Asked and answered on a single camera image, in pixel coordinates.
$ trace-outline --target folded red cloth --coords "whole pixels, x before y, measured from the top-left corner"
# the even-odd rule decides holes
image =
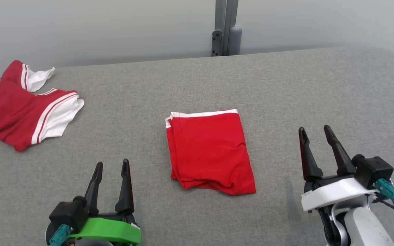
[[[256,193],[246,141],[236,109],[184,114],[165,119],[171,178],[185,189]]]

